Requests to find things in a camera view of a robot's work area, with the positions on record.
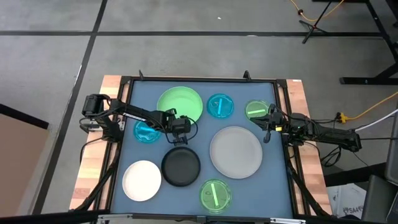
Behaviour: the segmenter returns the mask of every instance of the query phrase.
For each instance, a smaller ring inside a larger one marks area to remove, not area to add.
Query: blue table surface
[[[174,146],[164,135],[152,144],[139,142],[133,135],[137,122],[127,119],[119,161],[112,213],[149,213],[167,215],[212,215],[199,201],[199,189],[208,179],[225,181],[232,192],[231,206],[219,215],[228,217],[292,218],[292,206],[287,182],[282,141],[279,134],[272,134],[268,144],[262,142],[265,132],[250,122],[244,108],[249,100],[264,100],[275,103],[274,89],[270,83],[219,83],[219,82],[134,82],[130,104],[156,110],[161,94],[175,86],[193,88],[202,98],[203,113],[197,121],[199,132],[188,142],[201,162],[201,172],[193,184],[174,187],[162,179],[159,191],[145,202],[129,199],[123,191],[122,181],[126,169],[136,161],[148,160],[159,168],[164,155]],[[234,101],[234,113],[227,119],[215,119],[206,111],[206,102],[211,95],[224,93]],[[210,159],[210,142],[213,136],[228,126],[240,126],[251,131],[263,148],[262,164],[252,176],[245,179],[230,179],[219,173]]]

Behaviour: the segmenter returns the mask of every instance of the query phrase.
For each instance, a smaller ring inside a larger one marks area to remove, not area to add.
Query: light green plate
[[[165,91],[157,101],[156,108],[159,111],[175,108],[177,110],[176,118],[185,115],[194,121],[198,121],[203,111],[203,102],[195,90],[178,86]]]

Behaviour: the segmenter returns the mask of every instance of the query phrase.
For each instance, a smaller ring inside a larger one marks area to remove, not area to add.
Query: table
[[[101,94],[107,94],[111,98],[120,97],[122,101],[127,101],[130,97],[128,96],[128,83],[129,77],[122,77],[118,75],[106,75],[100,89]],[[297,113],[303,113],[309,115],[307,102],[304,95],[303,84],[301,80],[278,80],[279,85],[279,98],[281,102],[285,102],[285,99],[290,100],[290,104],[281,103],[283,110],[291,110]],[[100,131],[89,133],[87,141],[101,137]],[[84,198],[88,196],[94,186],[97,184],[101,173],[104,172],[103,163],[105,165],[113,159],[114,151],[116,150],[117,144],[106,143],[104,141],[98,141],[93,144],[89,144],[85,148],[83,154],[83,160],[81,162],[80,170],[75,184],[75,189],[70,203],[70,208],[79,206]],[[304,145],[299,147],[300,156],[298,159],[292,159],[293,163],[301,163],[298,168],[298,173],[301,174],[305,180],[305,184],[312,195],[315,197],[317,202],[322,208],[331,213],[330,203],[328,194],[326,191],[325,181],[323,180],[322,167],[318,158],[317,150],[310,145]],[[294,149],[289,149],[290,153],[293,154]],[[97,200],[91,205],[90,209],[104,209],[109,205],[107,198],[109,197],[108,190],[113,188],[109,185],[109,181],[104,187],[101,195],[101,199]],[[295,186],[295,200],[297,204],[298,214],[304,214],[311,212],[308,209],[308,205],[303,203],[300,191]]]

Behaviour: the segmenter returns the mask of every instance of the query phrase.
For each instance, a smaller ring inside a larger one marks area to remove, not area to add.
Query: white plate
[[[162,175],[153,162],[137,161],[123,175],[123,190],[131,200],[143,202],[157,193],[161,182]]]
[[[230,178],[243,179],[260,168],[262,147],[249,130],[227,127],[218,131],[211,140],[210,158],[220,173]]]

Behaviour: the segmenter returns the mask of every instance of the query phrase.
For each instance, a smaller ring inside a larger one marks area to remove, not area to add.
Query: gray plate
[[[210,158],[223,175],[243,179],[260,168],[262,147],[255,135],[241,127],[227,127],[211,140]]]

